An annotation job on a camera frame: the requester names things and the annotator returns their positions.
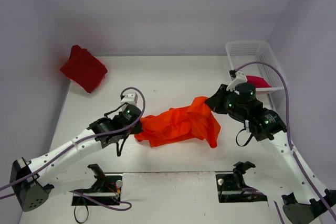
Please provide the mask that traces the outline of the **orange t shirt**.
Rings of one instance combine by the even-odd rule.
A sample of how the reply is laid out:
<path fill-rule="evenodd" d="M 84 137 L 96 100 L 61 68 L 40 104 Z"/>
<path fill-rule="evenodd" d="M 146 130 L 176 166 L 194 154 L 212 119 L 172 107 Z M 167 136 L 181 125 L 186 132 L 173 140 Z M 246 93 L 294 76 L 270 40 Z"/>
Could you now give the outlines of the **orange t shirt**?
<path fill-rule="evenodd" d="M 216 148 L 221 126 L 205 104 L 206 100 L 207 97 L 196 97 L 189 106 L 170 108 L 159 115 L 143 117 L 143 131 L 136 134 L 135 139 L 158 147 L 196 138 Z"/>

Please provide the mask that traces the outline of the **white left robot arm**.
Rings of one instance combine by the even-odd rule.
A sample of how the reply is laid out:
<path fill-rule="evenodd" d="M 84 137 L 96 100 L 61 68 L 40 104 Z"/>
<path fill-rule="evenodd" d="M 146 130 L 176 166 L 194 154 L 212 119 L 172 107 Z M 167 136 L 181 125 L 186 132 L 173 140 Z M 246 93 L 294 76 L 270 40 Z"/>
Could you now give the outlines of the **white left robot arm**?
<path fill-rule="evenodd" d="M 117 156 L 121 156 L 129 135 L 142 132 L 143 111 L 128 103 L 117 111 L 113 118 L 105 114 L 71 141 L 47 154 L 31 160 L 21 157 L 13 162 L 10 186 L 22 211 L 32 211 L 48 198 L 68 191 L 103 190 L 106 176 L 98 164 L 89 164 L 75 172 L 70 167 L 111 144 L 116 145 Z"/>

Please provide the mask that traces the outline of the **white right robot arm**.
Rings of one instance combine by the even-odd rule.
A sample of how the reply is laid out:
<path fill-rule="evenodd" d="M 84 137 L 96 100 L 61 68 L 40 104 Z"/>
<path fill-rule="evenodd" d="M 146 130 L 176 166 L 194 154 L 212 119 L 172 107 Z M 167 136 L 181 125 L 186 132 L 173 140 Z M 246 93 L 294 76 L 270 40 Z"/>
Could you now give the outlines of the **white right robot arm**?
<path fill-rule="evenodd" d="M 242 123 L 250 134 L 248 140 L 255 138 L 272 155 L 286 181 L 278 182 L 258 171 L 256 164 L 245 161 L 234 165 L 232 181 L 236 187 L 251 187 L 282 204 L 291 223 L 311 223 L 335 206 L 335 190 L 317 179 L 288 139 L 289 130 L 280 116 L 256 98 L 254 85 L 241 83 L 229 89 L 222 84 L 205 103 L 213 112 Z"/>

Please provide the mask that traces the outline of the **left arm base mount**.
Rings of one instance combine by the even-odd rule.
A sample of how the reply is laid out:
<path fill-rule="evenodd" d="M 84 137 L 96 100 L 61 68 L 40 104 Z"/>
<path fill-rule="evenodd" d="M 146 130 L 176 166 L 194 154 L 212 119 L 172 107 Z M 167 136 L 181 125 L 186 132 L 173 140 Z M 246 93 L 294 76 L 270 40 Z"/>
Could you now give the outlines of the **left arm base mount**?
<path fill-rule="evenodd" d="M 79 187 L 74 191 L 84 194 L 107 206 L 119 206 L 121 200 L 122 174 L 105 173 L 98 164 L 90 164 L 93 182 L 89 186 Z"/>

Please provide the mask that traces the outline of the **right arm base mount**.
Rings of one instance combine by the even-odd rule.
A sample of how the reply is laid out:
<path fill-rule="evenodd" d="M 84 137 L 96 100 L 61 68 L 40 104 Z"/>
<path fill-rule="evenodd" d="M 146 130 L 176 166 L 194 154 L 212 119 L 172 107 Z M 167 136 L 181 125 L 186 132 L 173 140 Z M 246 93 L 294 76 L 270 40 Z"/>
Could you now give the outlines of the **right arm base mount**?
<path fill-rule="evenodd" d="M 248 187 L 243 175 L 255 165 L 249 161 L 238 162 L 232 172 L 215 173 L 219 203 L 253 203 L 266 202 L 267 196 L 260 191 Z"/>

